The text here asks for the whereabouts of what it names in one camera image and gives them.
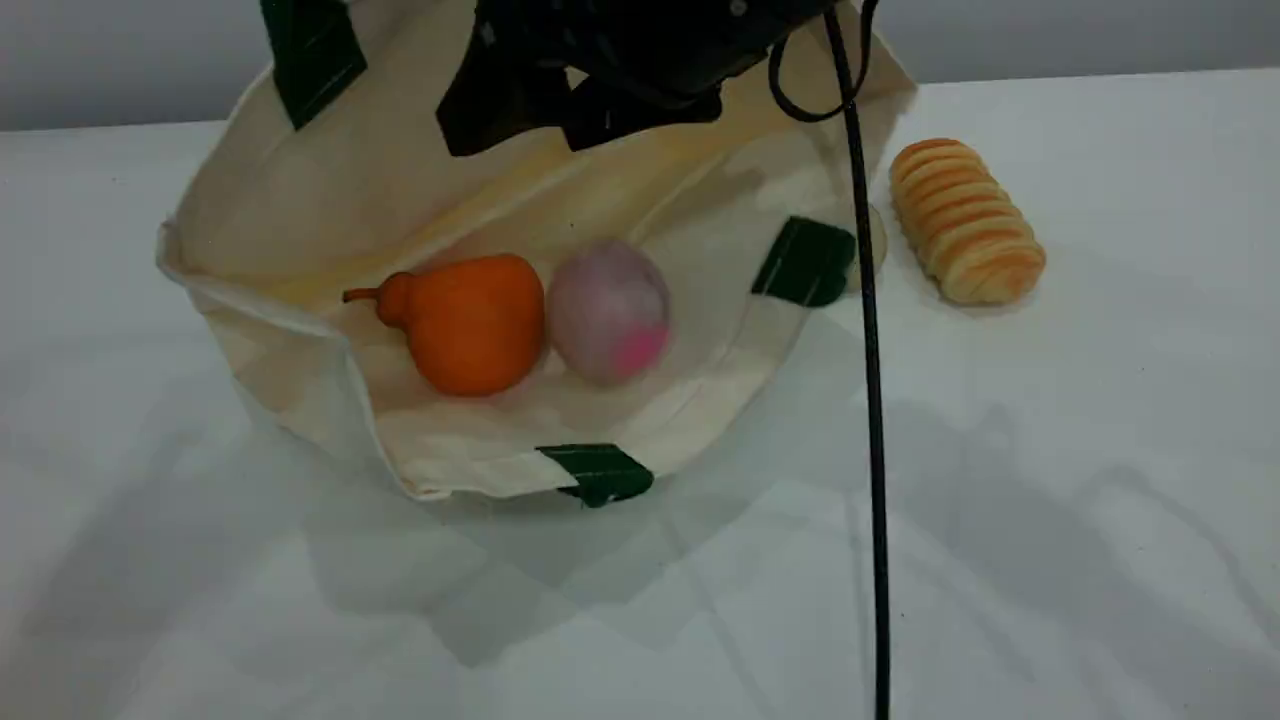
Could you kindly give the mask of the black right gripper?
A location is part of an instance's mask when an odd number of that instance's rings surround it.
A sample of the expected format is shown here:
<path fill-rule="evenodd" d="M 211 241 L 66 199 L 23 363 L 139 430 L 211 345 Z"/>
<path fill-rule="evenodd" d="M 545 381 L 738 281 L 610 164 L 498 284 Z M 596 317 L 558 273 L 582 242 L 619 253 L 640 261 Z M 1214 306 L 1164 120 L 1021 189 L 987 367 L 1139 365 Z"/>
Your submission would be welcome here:
<path fill-rule="evenodd" d="M 561 129 L 577 152 L 648 129 L 713 123 L 723 111 L 713 88 L 833 6 L 480 1 L 436 122 L 453 158 L 475 156 L 543 128 Z M 571 70 L 585 77 L 575 88 Z"/>

